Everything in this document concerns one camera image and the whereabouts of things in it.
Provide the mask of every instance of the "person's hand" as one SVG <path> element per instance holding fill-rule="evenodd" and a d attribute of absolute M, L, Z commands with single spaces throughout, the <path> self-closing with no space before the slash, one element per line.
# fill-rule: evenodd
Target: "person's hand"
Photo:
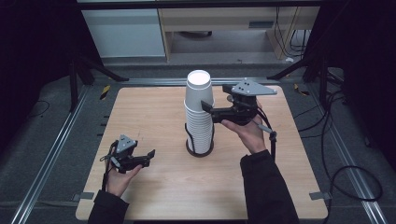
<path fill-rule="evenodd" d="M 255 122 L 261 124 L 262 118 L 260 118 L 259 115 L 256 115 L 254 122 L 251 121 L 245 126 L 239 126 L 227 119 L 222 120 L 221 124 L 229 130 L 237 133 L 245 147 L 247 147 L 251 154 L 254 154 L 267 149 L 262 130 Z"/>
<path fill-rule="evenodd" d="M 112 168 L 112 164 L 110 163 L 110 172 L 108 172 L 107 176 L 106 191 L 120 197 L 126 188 L 128 188 L 132 178 L 137 175 L 142 168 L 142 165 L 137 165 L 133 170 L 128 171 L 126 174 L 121 174 L 117 172 L 115 168 Z"/>

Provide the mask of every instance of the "metal bracket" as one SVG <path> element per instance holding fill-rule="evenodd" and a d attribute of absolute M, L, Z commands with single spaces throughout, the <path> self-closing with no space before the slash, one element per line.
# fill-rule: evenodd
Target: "metal bracket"
<path fill-rule="evenodd" d="M 246 78 L 233 87 L 233 92 L 246 96 L 277 94 L 276 90 L 270 89 Z"/>
<path fill-rule="evenodd" d="M 310 192 L 309 197 L 311 197 L 311 200 L 318 200 L 318 199 L 323 199 L 324 201 L 332 199 L 332 195 L 330 192 Z"/>
<path fill-rule="evenodd" d="M 125 134 L 122 134 L 120 136 L 119 144 L 117 145 L 117 153 L 121 153 L 122 151 L 130 147 L 135 147 L 135 145 L 137 145 L 137 142 L 135 140 L 132 140 L 131 138 L 127 137 Z"/>
<path fill-rule="evenodd" d="M 92 193 L 92 192 L 75 193 L 72 197 L 72 201 L 78 203 L 80 199 L 91 200 L 93 198 L 93 195 L 94 195 L 94 193 Z"/>

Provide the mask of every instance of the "aluminum extrusion rail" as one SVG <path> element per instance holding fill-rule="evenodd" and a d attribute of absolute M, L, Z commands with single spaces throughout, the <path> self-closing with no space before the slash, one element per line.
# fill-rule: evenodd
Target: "aluminum extrusion rail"
<path fill-rule="evenodd" d="M 40 170 L 38 171 L 37 176 L 35 177 L 35 181 L 32 186 L 29 188 L 28 192 L 24 196 L 21 204 L 18 206 L 17 211 L 12 218 L 12 224 L 21 224 L 25 223 L 27 218 L 35 206 L 35 202 L 43 189 L 44 185 L 47 182 L 47 179 L 50 175 L 50 172 L 58 159 L 59 154 L 62 151 L 64 146 L 64 142 L 66 141 L 70 131 L 76 121 L 76 118 L 82 108 L 82 105 L 85 102 L 86 95 L 88 91 L 91 89 L 91 86 L 83 86 L 80 96 L 78 97 L 80 100 L 76 106 L 76 109 L 69 113 L 64 122 L 64 126 L 60 130 L 57 138 L 55 139 L 54 144 L 52 145 L 47 158 L 44 160 Z"/>
<path fill-rule="evenodd" d="M 243 79 L 244 77 L 212 77 L 210 80 L 213 86 L 218 86 L 222 84 L 237 84 Z M 265 85 L 276 85 L 279 83 L 277 80 L 269 80 L 266 77 L 247 77 L 247 79 Z M 186 78 L 131 78 L 129 81 L 119 82 L 119 84 L 132 86 L 185 86 L 186 81 Z"/>
<path fill-rule="evenodd" d="M 312 84 L 308 85 L 308 88 L 310 89 L 310 92 L 316 92 L 313 90 L 314 88 L 312 87 Z M 318 97 L 315 94 L 313 94 L 313 98 L 316 101 L 317 105 L 320 105 Z M 323 115 L 324 111 L 322 107 L 319 107 L 319 110 L 320 113 Z M 330 128 L 332 142 L 335 144 L 335 148 L 338 152 L 338 155 L 342 163 L 344 165 L 356 166 L 357 163 L 354 161 L 353 157 L 349 153 L 347 146 L 345 145 L 343 138 L 341 137 L 341 134 L 338 132 L 335 125 L 334 124 L 330 125 L 329 128 Z M 360 170 L 348 169 L 346 170 L 346 173 L 359 197 L 374 198 L 374 194 L 371 191 L 370 186 L 368 185 L 367 181 L 363 177 L 362 172 Z M 364 210 L 367 213 L 368 218 L 373 224 L 388 224 L 388 221 L 385 218 L 381 208 L 379 207 L 378 202 L 362 201 L 361 203 L 363 205 Z"/>

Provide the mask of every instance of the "wooden table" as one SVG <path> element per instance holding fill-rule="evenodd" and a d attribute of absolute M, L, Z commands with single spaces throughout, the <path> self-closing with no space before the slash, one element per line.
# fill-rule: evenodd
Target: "wooden table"
<path fill-rule="evenodd" d="M 306 157 L 284 93 L 258 96 L 262 109 L 277 131 L 276 163 L 284 176 L 299 218 L 325 218 L 322 200 L 311 201 L 318 183 Z M 215 107 L 229 107 L 227 94 L 213 87 Z M 99 159 L 109 146 L 126 134 L 138 140 L 134 156 L 156 149 L 150 167 L 134 177 L 122 199 L 131 205 L 125 219 L 247 219 L 240 159 L 248 154 L 235 133 L 215 124 L 215 146 L 204 158 L 190 155 L 184 130 L 184 87 L 124 88 L 114 104 L 106 131 L 94 159 L 84 192 L 101 188 L 105 165 Z M 93 200 L 82 199 L 78 219 L 88 219 Z"/>

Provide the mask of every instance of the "black cable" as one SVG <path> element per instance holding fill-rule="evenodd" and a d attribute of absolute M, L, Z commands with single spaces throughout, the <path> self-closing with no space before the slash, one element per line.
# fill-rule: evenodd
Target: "black cable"
<path fill-rule="evenodd" d="M 114 167 L 111 167 L 111 169 L 108 169 L 108 167 L 110 166 L 110 158 L 112 155 L 112 150 L 113 150 L 113 147 L 117 147 L 118 144 L 119 144 L 118 140 L 116 140 L 113 144 L 111 144 L 110 149 L 108 150 L 108 154 L 100 159 L 100 161 L 106 160 L 106 169 L 105 169 L 105 172 L 103 173 L 103 181 L 102 181 L 102 190 L 103 191 L 106 191 L 108 173 L 110 173 L 110 171 L 114 168 Z"/>
<path fill-rule="evenodd" d="M 326 106 L 326 107 L 327 107 L 327 108 L 326 108 L 326 112 L 327 112 L 328 115 L 327 115 L 327 117 L 326 117 L 326 119 L 325 119 L 325 122 L 324 122 L 324 125 L 323 125 L 323 127 L 322 127 L 322 131 L 321 131 L 322 135 L 321 135 L 321 138 L 320 138 L 320 152 L 321 152 L 322 165 L 323 165 L 323 168 L 324 168 L 324 171 L 325 171 L 326 176 L 327 176 L 327 177 L 329 178 L 329 180 L 331 181 L 329 192 L 330 192 L 330 194 L 332 194 L 333 188 L 336 188 L 336 189 L 338 189 L 342 194 L 346 195 L 346 196 L 349 197 L 349 198 L 352 198 L 352 199 L 355 199 L 355 200 L 359 200 L 359 201 L 364 201 L 364 202 L 376 202 L 376 201 L 378 201 L 378 200 L 382 197 L 382 195 L 383 195 L 383 189 L 382 189 L 382 185 L 381 185 L 381 183 L 379 182 L 379 180 L 378 180 L 371 172 L 369 172 L 368 170 L 366 170 L 366 169 L 364 169 L 364 168 L 362 168 L 362 167 L 356 166 L 356 165 L 347 165 L 347 166 L 342 166 L 342 167 L 340 167 L 333 175 L 330 175 L 329 170 L 328 170 L 328 168 L 327 168 L 326 161 L 325 161 L 325 157 L 324 157 L 324 134 L 325 134 L 325 129 L 326 129 L 327 123 L 328 123 L 328 121 L 329 121 L 329 118 L 332 116 L 331 109 L 332 109 L 332 103 L 334 102 L 334 99 L 333 99 L 334 96 L 335 96 L 335 94 L 332 94 L 332 95 L 329 97 L 329 101 L 328 101 L 328 102 L 330 102 L 330 104 Z M 358 169 L 358 170 L 361 170 L 361 171 L 365 172 L 365 173 L 366 173 L 368 176 L 370 176 L 370 177 L 375 181 L 375 183 L 378 185 L 378 187 L 379 187 L 379 193 L 378 193 L 374 198 L 362 198 L 362 197 L 355 196 L 355 195 L 353 195 L 353 194 L 351 194 L 351 193 L 348 193 L 346 190 L 344 190 L 344 189 L 342 189 L 341 187 L 339 187 L 338 185 L 336 185 L 336 184 L 335 184 L 335 178 L 336 178 L 342 171 L 344 171 L 345 169 Z M 331 211 L 332 211 L 332 199 L 329 200 L 329 203 L 328 203 L 328 215 L 327 215 L 326 218 L 323 220 L 323 223 L 327 223 L 327 221 L 329 220 Z"/>
<path fill-rule="evenodd" d="M 315 105 L 314 107 L 312 107 L 312 108 L 310 108 L 310 109 L 308 109 L 308 110 L 305 110 L 304 112 L 302 112 L 302 113 L 300 113 L 300 114 L 294 116 L 293 118 L 294 118 L 294 119 L 297 119 L 297 118 L 300 117 L 301 115 L 308 113 L 309 111 L 311 111 L 311 110 L 317 108 L 318 106 L 319 106 L 319 105 Z"/>
<path fill-rule="evenodd" d="M 300 43 L 300 41 L 298 40 L 298 36 L 297 36 L 298 30 L 294 30 L 293 31 L 293 34 L 291 35 L 291 39 L 290 39 L 290 42 L 289 42 L 290 49 L 292 49 L 294 51 L 297 51 L 297 52 L 304 52 L 305 51 L 305 33 L 306 33 L 306 30 L 304 30 L 303 44 L 302 45 L 293 45 L 291 42 L 292 42 L 294 36 L 296 36 L 297 43 Z"/>
<path fill-rule="evenodd" d="M 330 129 L 332 128 L 332 123 L 329 125 L 329 128 L 321 134 L 317 134 L 317 135 L 308 135 L 308 136 L 302 136 L 301 138 L 314 138 L 314 137 L 321 137 L 323 134 L 327 133 Z"/>
<path fill-rule="evenodd" d="M 281 48 L 281 50 L 282 50 L 282 53 L 285 54 L 287 57 L 299 57 L 299 56 L 301 56 L 301 54 L 300 54 L 300 55 L 290 54 L 290 53 L 288 53 L 288 51 L 286 50 L 285 41 L 283 40 L 283 35 L 282 35 L 282 32 L 280 31 L 280 26 L 279 26 L 278 19 L 279 19 L 279 7 L 276 7 L 276 23 L 275 23 L 275 26 L 274 26 L 274 37 L 275 37 L 275 39 L 276 39 L 277 44 L 280 46 L 280 48 Z M 279 40 L 277 39 L 277 36 L 276 36 L 276 27 L 277 27 L 277 29 L 278 29 L 278 31 L 279 31 L 281 41 L 279 41 Z"/>
<path fill-rule="evenodd" d="M 336 92 L 334 92 L 332 95 L 335 96 L 336 94 L 338 94 L 338 93 L 340 93 L 340 92 L 341 92 L 341 91 L 336 91 Z M 340 98 L 337 98 L 337 99 L 335 99 L 335 100 L 334 100 L 332 97 L 328 98 L 328 99 L 327 99 L 327 102 L 326 102 L 326 104 L 325 104 L 325 107 L 330 107 L 331 104 L 332 104 L 334 101 L 337 101 L 337 100 L 342 99 L 342 98 L 344 98 L 344 97 L 340 97 Z M 310 126 L 308 126 L 308 127 L 306 127 L 306 128 L 303 128 L 303 129 L 298 130 L 298 132 L 301 133 L 301 132 L 310 130 L 310 129 L 312 129 L 312 128 L 315 128 L 316 126 L 318 126 L 318 125 L 326 118 L 327 115 L 328 115 L 328 110 L 326 109 L 326 110 L 325 110 L 325 113 L 324 113 L 323 116 L 320 118 L 320 120 L 318 120 L 316 123 L 314 123 L 314 124 L 312 124 L 312 125 L 310 125 Z"/>
<path fill-rule="evenodd" d="M 273 160 L 275 161 L 275 158 L 276 158 L 276 132 L 274 130 L 272 130 L 271 124 L 268 121 L 267 115 L 265 115 L 264 111 L 259 107 L 257 108 L 257 110 L 258 110 L 259 116 L 262 118 L 262 120 L 264 120 L 267 127 L 272 131 L 270 133 L 269 139 L 271 141 L 271 156 L 272 156 Z"/>

